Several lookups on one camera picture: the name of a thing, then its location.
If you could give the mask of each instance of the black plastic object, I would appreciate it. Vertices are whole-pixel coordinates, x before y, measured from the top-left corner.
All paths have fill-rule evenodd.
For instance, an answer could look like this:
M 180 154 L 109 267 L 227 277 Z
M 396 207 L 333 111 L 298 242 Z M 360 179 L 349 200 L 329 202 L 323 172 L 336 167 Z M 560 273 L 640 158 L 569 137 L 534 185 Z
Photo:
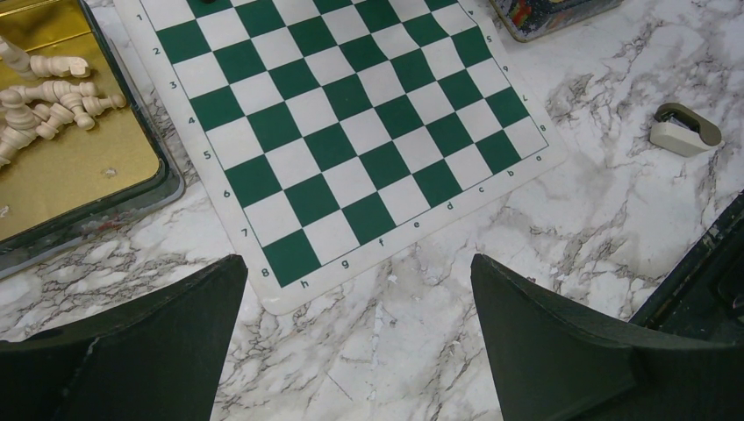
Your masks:
M 0 419 L 209 420 L 247 270 L 229 256 L 151 294 L 0 343 Z
M 481 254 L 471 269 L 505 421 L 744 414 L 744 346 L 624 323 Z
M 741 342 L 742 319 L 744 196 L 739 196 L 640 307 L 631 323 L 686 338 Z

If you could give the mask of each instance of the white marble surface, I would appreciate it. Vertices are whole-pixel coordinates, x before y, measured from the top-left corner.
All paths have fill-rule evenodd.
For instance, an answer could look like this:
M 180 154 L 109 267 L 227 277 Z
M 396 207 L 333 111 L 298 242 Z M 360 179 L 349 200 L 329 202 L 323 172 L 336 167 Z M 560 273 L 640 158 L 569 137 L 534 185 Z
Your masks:
M 0 339 L 109 309 L 232 251 L 111 0 L 89 2 L 153 102 L 189 188 L 137 224 L 0 282 Z M 248 288 L 212 419 L 500 419 L 469 285 L 474 253 L 628 319 L 744 188 L 741 0 L 626 0 L 529 44 L 501 38 L 569 160 L 293 314 L 269 315 Z M 719 124 L 726 144 L 692 159 L 652 146 L 651 116 L 667 101 Z

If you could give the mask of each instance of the green square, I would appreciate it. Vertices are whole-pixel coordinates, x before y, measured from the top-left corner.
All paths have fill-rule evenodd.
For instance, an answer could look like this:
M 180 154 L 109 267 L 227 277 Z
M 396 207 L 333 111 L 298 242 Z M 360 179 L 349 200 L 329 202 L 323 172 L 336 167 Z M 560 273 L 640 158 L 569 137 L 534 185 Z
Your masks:
M 263 253 L 282 288 L 320 268 L 318 256 L 303 230 L 263 247 Z
M 274 6 L 272 0 L 256 0 L 248 4 L 235 7 L 248 35 L 257 37 L 267 32 L 284 27 L 282 15 Z
M 403 26 L 418 46 L 428 46 L 447 37 L 447 33 L 444 32 L 431 13 L 413 18 L 403 23 Z
M 434 74 L 432 74 L 424 52 L 421 50 L 403 54 L 390 62 L 406 92 L 411 92 L 435 81 Z
M 491 134 L 488 138 L 476 143 L 483 159 L 493 174 L 498 174 L 521 161 L 519 153 L 509 141 L 504 131 Z
M 489 96 L 486 102 L 504 129 L 530 115 L 513 88 Z
M 355 72 L 361 72 L 365 68 L 371 68 L 376 64 L 383 63 L 388 58 L 383 50 L 377 46 L 372 35 L 367 35 L 346 44 L 341 45 L 341 52 Z
M 413 175 L 429 206 L 434 207 L 462 193 L 447 162 L 442 160 Z
M 229 86 L 191 98 L 191 107 L 205 132 L 245 117 Z
M 360 245 L 393 230 L 395 222 L 377 193 L 344 208 L 344 216 Z
M 264 153 L 302 137 L 286 103 L 251 114 L 248 121 Z
M 205 3 L 204 0 L 186 0 L 186 2 L 189 4 L 191 11 L 194 12 L 194 16 L 197 18 L 233 7 L 230 2 L 223 2 L 221 0 L 209 4 Z
M 388 0 L 368 0 L 358 3 L 356 10 L 359 11 L 361 20 L 364 21 L 370 32 L 381 31 L 400 23 L 397 13 Z
M 452 36 L 454 47 L 466 68 L 481 61 L 492 60 L 481 30 L 476 26 Z
M 456 111 L 483 99 L 467 70 L 445 77 L 440 86 Z
M 285 100 L 320 86 L 304 59 L 292 61 L 279 68 L 269 70 L 268 73 Z
M 447 7 L 450 4 L 457 4 L 457 0 L 426 0 L 426 5 L 429 6 L 430 11 L 436 11 L 442 7 Z
M 342 7 L 350 6 L 351 0 L 312 0 L 320 13 L 336 11 Z
M 340 209 L 322 174 L 300 182 L 284 193 L 302 226 L 310 225 Z
M 406 95 L 377 106 L 376 111 L 392 139 L 397 139 L 424 125 Z
M 440 118 L 428 125 L 426 129 L 432 135 L 434 143 L 437 144 L 443 156 L 449 156 L 473 144 L 473 140 L 457 114 Z
M 254 42 L 250 39 L 220 48 L 214 52 L 214 57 L 229 83 L 236 83 L 266 71 Z
M 312 157 L 321 171 L 333 168 L 356 156 L 347 134 L 336 124 L 304 137 Z
M 158 38 L 173 64 L 211 51 L 196 20 L 158 31 Z
M 320 16 L 290 26 L 290 33 L 305 57 L 336 46 L 331 31 Z
M 242 208 L 282 191 L 265 155 L 227 169 L 225 175 Z
M 393 142 L 372 149 L 359 159 L 378 190 L 411 174 Z
M 323 87 L 336 117 L 345 120 L 372 108 L 358 75 L 350 75 Z

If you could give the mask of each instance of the chessboard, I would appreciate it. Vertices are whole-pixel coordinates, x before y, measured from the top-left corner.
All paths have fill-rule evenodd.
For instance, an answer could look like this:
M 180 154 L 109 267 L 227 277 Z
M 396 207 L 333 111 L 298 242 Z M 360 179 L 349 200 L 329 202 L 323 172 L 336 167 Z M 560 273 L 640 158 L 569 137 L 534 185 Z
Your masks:
M 115 0 L 266 309 L 559 164 L 470 0 Z

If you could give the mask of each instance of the chess pawn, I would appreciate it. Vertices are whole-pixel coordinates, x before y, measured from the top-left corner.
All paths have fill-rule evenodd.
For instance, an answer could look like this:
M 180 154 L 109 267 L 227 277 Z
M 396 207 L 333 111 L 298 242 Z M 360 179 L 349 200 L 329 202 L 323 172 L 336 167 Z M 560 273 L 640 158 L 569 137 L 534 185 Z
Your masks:
M 76 94 L 75 92 L 66 94 L 60 98 L 60 103 L 68 110 L 74 112 L 75 122 L 81 129 L 90 130 L 96 125 L 96 120 L 85 112 L 85 108 L 82 107 L 82 96 L 80 94 Z
M 19 130 L 32 129 L 39 123 L 39 118 L 23 102 L 21 94 L 13 89 L 0 92 L 0 103 L 5 107 L 5 122 L 9 127 Z
M 47 121 L 52 116 L 49 107 L 42 103 L 37 103 L 36 106 L 33 107 L 32 112 L 33 115 L 38 117 L 41 121 Z
M 98 87 L 93 82 L 81 82 L 74 85 L 67 81 L 51 81 L 54 86 L 54 94 L 61 99 L 66 94 L 76 93 L 80 96 L 97 96 Z
M 33 130 L 16 130 L 6 126 L 0 132 L 0 167 L 11 163 L 18 151 L 37 138 Z
M 104 111 L 109 108 L 114 110 L 122 108 L 126 105 L 126 100 L 120 94 L 114 94 L 108 98 L 96 98 L 94 96 L 86 96 L 82 99 L 82 106 L 85 110 L 93 117 L 100 116 Z
M 38 77 L 88 77 L 90 76 L 90 65 L 82 57 L 45 57 L 43 55 L 32 55 L 29 60 L 31 70 Z
M 28 53 L 3 37 L 0 37 L 0 57 L 3 58 L 5 65 L 27 81 L 39 79 L 31 69 L 31 58 Z
M 63 125 L 68 125 L 75 119 L 75 114 L 58 103 L 53 103 L 49 108 L 51 114 L 47 121 L 42 121 L 36 126 L 36 133 L 44 139 L 51 140 L 59 133 Z

